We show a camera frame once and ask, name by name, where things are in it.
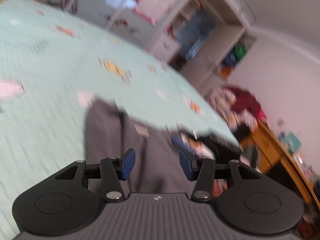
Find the dark grey sweater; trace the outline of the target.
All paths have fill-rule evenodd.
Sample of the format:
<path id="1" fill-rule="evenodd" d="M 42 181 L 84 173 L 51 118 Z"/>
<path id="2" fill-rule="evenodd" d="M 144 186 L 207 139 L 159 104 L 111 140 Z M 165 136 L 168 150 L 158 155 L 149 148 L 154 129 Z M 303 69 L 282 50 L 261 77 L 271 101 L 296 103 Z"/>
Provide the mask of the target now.
<path id="1" fill-rule="evenodd" d="M 156 129 L 135 120 L 115 104 L 96 99 L 89 107 L 85 123 L 85 154 L 89 164 L 107 157 L 121 158 L 130 148 L 136 161 L 127 181 L 121 182 L 124 194 L 186 193 L 195 183 L 189 181 L 172 145 L 176 131 Z"/>

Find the yellow wooden desk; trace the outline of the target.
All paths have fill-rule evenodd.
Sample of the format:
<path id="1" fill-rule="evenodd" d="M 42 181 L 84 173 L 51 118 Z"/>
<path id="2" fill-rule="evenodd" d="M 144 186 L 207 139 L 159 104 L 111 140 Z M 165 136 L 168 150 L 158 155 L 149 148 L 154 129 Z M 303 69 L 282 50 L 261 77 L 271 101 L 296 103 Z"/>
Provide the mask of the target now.
<path id="1" fill-rule="evenodd" d="M 298 164 L 266 125 L 260 122 L 258 127 L 245 137 L 240 144 L 242 147 L 257 146 L 260 156 L 258 165 L 260 171 L 295 191 L 305 204 L 313 205 L 315 210 L 319 212 L 319 200 L 311 185 L 298 167 Z"/>

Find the rolled floral quilt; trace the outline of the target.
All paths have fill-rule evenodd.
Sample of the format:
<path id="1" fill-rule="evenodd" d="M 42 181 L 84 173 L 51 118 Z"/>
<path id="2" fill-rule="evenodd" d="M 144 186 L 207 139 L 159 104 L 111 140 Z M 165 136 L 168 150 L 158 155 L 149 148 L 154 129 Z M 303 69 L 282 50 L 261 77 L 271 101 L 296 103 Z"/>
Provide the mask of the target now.
<path id="1" fill-rule="evenodd" d="M 231 131 L 236 131 L 241 125 L 247 126 L 250 132 L 258 127 L 256 118 L 248 110 L 244 109 L 240 113 L 232 110 L 236 96 L 227 88 L 212 88 L 204 99 L 221 116 Z"/>

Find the dark red jacket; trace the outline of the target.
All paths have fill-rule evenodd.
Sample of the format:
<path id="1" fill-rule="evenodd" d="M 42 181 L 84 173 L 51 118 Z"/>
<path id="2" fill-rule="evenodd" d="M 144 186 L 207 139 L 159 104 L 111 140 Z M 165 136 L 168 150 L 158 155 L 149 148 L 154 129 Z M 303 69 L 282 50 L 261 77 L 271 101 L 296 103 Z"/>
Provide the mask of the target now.
<path id="1" fill-rule="evenodd" d="M 233 111 L 241 113 L 246 109 L 258 121 L 267 123 L 267 116 L 253 94 L 239 87 L 224 86 L 224 88 L 231 91 L 236 97 L 235 103 L 233 103 L 231 107 Z"/>

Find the teal gift bag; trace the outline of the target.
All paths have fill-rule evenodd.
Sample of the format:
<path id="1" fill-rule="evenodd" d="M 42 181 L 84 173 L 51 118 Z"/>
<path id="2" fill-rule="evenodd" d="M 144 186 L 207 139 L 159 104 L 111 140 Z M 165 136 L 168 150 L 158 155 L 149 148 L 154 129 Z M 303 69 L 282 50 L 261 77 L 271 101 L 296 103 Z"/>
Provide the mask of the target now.
<path id="1" fill-rule="evenodd" d="M 291 155 L 296 154 L 302 146 L 301 141 L 293 132 L 286 133 L 285 131 L 281 131 L 278 135 L 278 139 Z"/>

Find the white room door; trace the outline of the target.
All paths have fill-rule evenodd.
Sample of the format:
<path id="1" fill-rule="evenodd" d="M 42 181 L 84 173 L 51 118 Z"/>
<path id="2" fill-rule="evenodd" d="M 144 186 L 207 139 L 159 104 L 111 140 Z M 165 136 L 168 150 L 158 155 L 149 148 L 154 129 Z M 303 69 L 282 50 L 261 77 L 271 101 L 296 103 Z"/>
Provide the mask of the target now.
<path id="1" fill-rule="evenodd" d="M 217 27 L 201 44 L 197 54 L 182 67 L 181 75 L 193 87 L 200 88 L 244 33 L 242 25 L 227 24 Z"/>

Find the teal quilted bee bedspread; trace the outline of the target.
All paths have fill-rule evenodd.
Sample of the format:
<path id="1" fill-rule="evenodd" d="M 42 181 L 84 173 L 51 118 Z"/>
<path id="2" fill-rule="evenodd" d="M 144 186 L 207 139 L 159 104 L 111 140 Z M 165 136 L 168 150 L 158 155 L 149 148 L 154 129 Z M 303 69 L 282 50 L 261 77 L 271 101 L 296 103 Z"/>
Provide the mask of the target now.
<path id="1" fill-rule="evenodd" d="M 86 111 L 114 102 L 156 128 L 238 142 L 195 88 L 167 64 L 108 31 L 34 0 L 1 1 L 1 239 L 18 227 L 16 197 L 84 159 Z"/>

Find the white drawer cabinet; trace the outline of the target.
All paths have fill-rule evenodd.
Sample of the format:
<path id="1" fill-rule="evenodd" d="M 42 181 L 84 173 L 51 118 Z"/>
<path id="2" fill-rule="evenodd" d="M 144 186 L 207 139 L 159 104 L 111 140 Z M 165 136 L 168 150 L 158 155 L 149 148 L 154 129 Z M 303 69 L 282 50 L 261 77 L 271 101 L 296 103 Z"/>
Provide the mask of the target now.
<path id="1" fill-rule="evenodd" d="M 162 34 L 150 49 L 158 61 L 168 63 L 180 51 L 181 45 L 166 33 Z"/>

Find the grey sliding door wardrobe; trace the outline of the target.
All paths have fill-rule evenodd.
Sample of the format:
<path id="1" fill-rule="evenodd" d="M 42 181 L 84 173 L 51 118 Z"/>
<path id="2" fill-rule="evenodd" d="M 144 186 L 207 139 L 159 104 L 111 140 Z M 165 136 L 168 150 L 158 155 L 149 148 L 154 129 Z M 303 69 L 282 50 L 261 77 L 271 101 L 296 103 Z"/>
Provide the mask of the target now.
<path id="1" fill-rule="evenodd" d="M 38 0 L 150 50 L 189 0 L 178 0 L 156 26 L 132 12 L 136 0 Z"/>

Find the pink framed poster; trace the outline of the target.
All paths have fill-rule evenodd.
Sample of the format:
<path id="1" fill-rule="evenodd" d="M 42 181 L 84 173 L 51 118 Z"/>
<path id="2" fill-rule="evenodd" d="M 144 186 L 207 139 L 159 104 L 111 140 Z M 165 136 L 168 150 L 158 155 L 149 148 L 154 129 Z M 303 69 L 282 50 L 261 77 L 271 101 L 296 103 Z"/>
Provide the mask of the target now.
<path id="1" fill-rule="evenodd" d="M 136 0 L 132 12 L 156 26 L 178 0 Z"/>

